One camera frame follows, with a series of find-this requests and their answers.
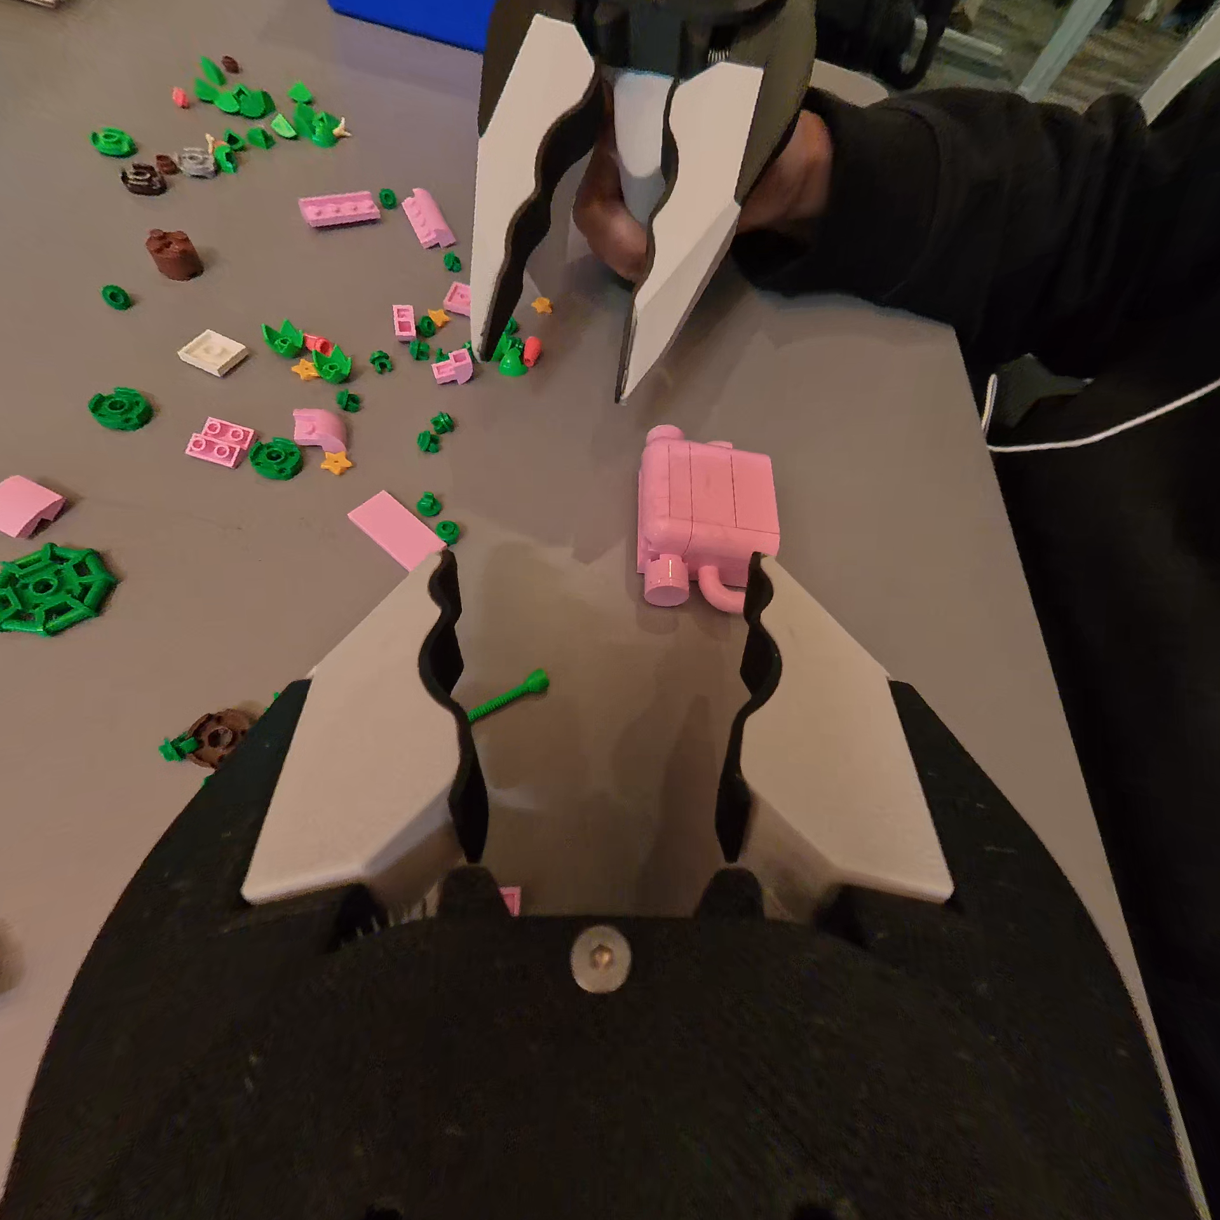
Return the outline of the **green octagonal web piece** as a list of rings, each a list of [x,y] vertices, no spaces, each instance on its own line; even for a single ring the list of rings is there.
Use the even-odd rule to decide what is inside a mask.
[[[2,566],[2,631],[56,636],[98,617],[118,583],[95,548],[47,543]]]

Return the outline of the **white square plate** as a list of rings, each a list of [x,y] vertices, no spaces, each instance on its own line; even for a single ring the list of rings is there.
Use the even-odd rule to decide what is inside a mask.
[[[178,349],[178,357],[216,377],[224,377],[236,370],[248,357],[250,348],[216,329],[204,329]]]

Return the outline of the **pink stepped studded plate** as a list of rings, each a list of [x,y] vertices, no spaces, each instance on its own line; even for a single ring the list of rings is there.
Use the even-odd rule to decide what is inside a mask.
[[[200,431],[192,432],[185,454],[210,464],[237,467],[258,438],[256,429],[208,416]]]

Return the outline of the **person's black clothing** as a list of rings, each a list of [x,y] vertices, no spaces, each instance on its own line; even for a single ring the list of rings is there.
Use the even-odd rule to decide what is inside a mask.
[[[1213,1215],[1218,425],[1218,352],[1171,345],[988,444]]]

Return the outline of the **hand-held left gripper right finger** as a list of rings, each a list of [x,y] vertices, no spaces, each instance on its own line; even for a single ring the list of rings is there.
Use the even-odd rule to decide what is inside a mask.
[[[942,904],[955,890],[889,672],[779,562],[756,553],[743,605],[746,702],[715,832],[775,904],[858,887]]]

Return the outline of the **brown round brick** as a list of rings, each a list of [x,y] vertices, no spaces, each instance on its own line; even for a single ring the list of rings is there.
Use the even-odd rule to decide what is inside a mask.
[[[169,280],[191,281],[204,274],[204,258],[184,230],[152,229],[146,238],[146,249],[157,271]]]

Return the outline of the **dark brown round plate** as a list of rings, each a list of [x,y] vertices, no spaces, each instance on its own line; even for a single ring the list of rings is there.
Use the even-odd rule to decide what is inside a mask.
[[[188,730],[188,737],[195,740],[195,749],[188,758],[200,766],[218,769],[240,746],[255,723],[256,717],[234,707],[207,713]]]

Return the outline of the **person's right hand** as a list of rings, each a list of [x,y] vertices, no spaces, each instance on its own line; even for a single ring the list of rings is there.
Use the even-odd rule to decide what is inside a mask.
[[[817,220],[830,200],[834,145],[821,116],[802,111],[783,152],[743,204],[737,233],[795,235]],[[577,190],[573,219],[590,249],[618,275],[640,281],[650,262],[648,235],[628,209],[616,159],[616,124],[609,116]]]

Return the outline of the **person's right forearm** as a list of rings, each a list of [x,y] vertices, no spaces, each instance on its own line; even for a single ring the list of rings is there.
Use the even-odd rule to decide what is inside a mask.
[[[757,287],[856,296],[952,326],[969,361],[1068,376],[1168,331],[1218,339],[1218,63],[1154,120],[1128,94],[1074,111],[969,87],[805,108],[827,204],[736,239]]]

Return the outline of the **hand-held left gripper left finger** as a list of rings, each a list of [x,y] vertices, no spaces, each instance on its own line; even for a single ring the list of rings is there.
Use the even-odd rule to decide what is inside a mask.
[[[460,570],[417,564],[310,672],[242,893],[252,904],[362,884],[409,906],[480,864],[490,798],[454,689]]]

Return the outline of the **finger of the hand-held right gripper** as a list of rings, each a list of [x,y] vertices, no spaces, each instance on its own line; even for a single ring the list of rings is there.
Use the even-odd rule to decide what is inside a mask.
[[[737,230],[738,180],[763,79],[756,65],[712,65],[669,90],[664,188],[648,217],[647,270],[624,331],[619,402],[672,347]]]
[[[471,241],[471,338],[492,358],[522,296],[526,262],[550,232],[564,174],[603,117],[590,13],[494,13],[478,104]]]

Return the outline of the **green flexible bar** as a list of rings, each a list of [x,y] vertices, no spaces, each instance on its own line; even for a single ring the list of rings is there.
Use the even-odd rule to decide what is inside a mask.
[[[483,702],[467,710],[468,723],[480,721],[505,707],[537,694],[544,694],[550,689],[551,678],[544,668],[537,668],[528,676],[515,684],[510,689],[493,695]]]

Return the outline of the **pink square brick base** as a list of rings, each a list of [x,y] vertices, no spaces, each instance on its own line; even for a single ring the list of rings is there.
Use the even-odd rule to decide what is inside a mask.
[[[769,456],[728,441],[648,431],[637,483],[637,569],[645,601],[680,605],[696,585],[709,605],[740,615],[754,554],[781,551]]]

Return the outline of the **pink curved slope tile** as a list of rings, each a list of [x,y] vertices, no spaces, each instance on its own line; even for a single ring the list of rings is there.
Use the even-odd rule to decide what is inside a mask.
[[[38,527],[53,522],[66,508],[63,493],[24,476],[2,480],[0,530],[9,538],[28,538]]]

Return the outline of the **blue plastic bin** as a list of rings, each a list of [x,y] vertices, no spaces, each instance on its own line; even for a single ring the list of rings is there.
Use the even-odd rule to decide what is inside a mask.
[[[484,52],[496,1],[329,1],[342,15]]]

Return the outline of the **pink flat rectangular tile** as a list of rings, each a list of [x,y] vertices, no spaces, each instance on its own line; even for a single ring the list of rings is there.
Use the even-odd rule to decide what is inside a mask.
[[[346,517],[407,572],[448,548],[435,528],[388,490],[377,492]]]

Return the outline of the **pink half cylinder brick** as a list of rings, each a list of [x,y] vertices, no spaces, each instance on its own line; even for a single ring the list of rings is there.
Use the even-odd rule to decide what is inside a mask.
[[[401,210],[425,249],[449,249],[457,236],[433,194],[425,187],[415,187],[401,201]]]

